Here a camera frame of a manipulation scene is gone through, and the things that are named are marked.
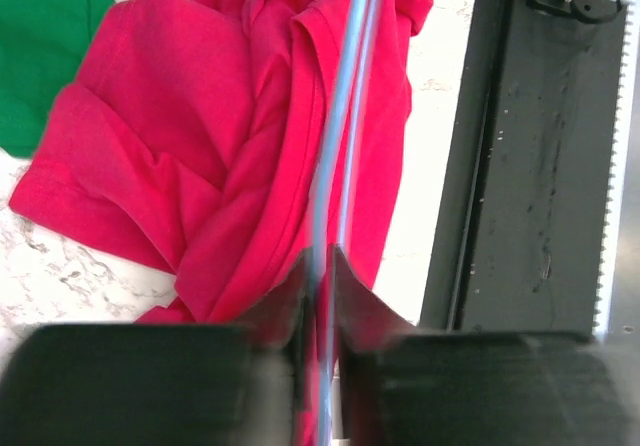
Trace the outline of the red t shirt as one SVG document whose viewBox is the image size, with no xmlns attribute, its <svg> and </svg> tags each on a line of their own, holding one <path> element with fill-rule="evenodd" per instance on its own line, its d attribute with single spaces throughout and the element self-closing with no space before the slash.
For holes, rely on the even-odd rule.
<svg viewBox="0 0 640 446">
<path fill-rule="evenodd" d="M 128 0 L 106 14 L 11 210 L 176 277 L 147 322 L 221 321 L 309 243 L 351 0 Z"/>
</svg>

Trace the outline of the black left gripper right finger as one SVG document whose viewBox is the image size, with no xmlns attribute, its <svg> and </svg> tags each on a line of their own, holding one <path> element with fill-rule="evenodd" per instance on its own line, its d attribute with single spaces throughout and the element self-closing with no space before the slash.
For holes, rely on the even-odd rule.
<svg viewBox="0 0 640 446">
<path fill-rule="evenodd" d="M 574 332 L 417 327 L 332 252 L 344 431 L 354 445 L 635 445 L 639 356 Z"/>
</svg>

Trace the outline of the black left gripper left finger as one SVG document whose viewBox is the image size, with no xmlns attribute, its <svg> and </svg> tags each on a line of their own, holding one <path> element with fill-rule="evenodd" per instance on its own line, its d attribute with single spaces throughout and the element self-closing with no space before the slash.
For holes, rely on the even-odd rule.
<svg viewBox="0 0 640 446">
<path fill-rule="evenodd" d="M 5 445 L 296 445 L 308 258 L 222 325 L 53 324 L 1 378 Z"/>
</svg>

